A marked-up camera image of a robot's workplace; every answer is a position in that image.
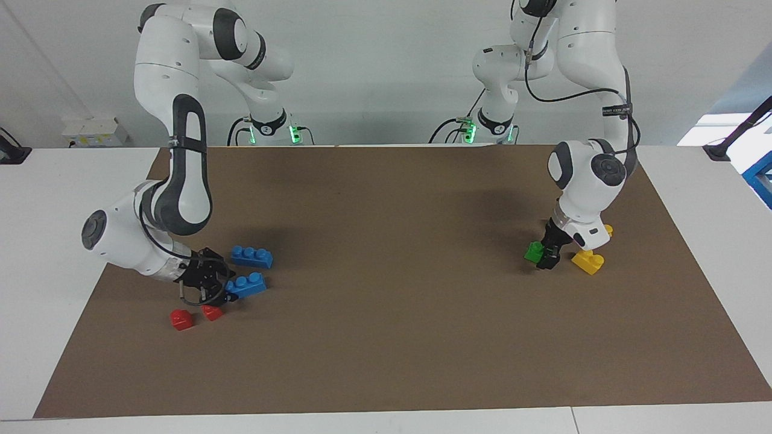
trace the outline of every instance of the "grey joint cap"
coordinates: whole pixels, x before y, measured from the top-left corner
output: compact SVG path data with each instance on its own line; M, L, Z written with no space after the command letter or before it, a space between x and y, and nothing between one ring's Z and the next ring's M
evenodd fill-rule
M625 165L613 155L595 155L590 166L595 176L609 187L620 185L627 176Z
M106 227L107 214L105 211L100 209L90 215L86 222L83 223L83 229L80 230L80 239L83 241L83 247L92 250L99 240L102 239Z

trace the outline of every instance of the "yellow lego brick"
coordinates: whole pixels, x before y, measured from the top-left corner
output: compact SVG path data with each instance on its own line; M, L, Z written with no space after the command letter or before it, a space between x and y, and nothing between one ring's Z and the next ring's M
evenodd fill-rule
M592 250L586 252L582 250L571 259L571 262L577 264L579 268L592 276L601 269L605 259L603 259L603 256L601 255L594 255Z

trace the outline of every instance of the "green block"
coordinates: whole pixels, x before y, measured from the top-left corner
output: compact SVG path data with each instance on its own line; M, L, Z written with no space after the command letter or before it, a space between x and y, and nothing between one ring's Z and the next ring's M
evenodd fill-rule
M544 256L544 246L540 241L534 241L528 246L525 258L532 263L539 263L541 257Z

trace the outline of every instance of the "table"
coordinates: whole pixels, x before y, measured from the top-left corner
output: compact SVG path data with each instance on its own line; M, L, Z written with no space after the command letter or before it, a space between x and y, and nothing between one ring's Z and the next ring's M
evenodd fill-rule
M144 179L157 149L37 150L0 171L2 284L18 302L0 307L0 419L28 419L99 278L103 263L80 248L83 217ZM772 214L729 164L698 148L642 147L642 165L732 318L760 370L772 375L772 270L756 247L772 239ZM89 168L89 176L83 175ZM772 429L772 403L607 408L510 409L324 415L176 416L2 422L0 431L164 431L217 426L265 432L744 432Z

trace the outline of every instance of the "white wall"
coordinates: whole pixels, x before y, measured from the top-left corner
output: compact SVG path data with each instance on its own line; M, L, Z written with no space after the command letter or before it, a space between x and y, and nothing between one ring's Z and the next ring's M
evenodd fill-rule
M5 0L90 113L117 117L138 145L161 146L163 127L132 89L136 26L150 2ZM295 56L295 75L278 87L288 110L324 144L426 142L439 122L465 114L479 92L471 72L476 50L510 41L509 0L235 4L269 43ZM619 52L644 144L678 142L772 39L771 13L772 3L755 0L618 3ZM60 145L57 117L73 109L8 42L9 32L0 30L0 123L26 144ZM545 96L579 90L557 71L533 87ZM222 144L245 104L209 71L202 89L210 144ZM594 97L545 105L518 89L521 143L601 134Z

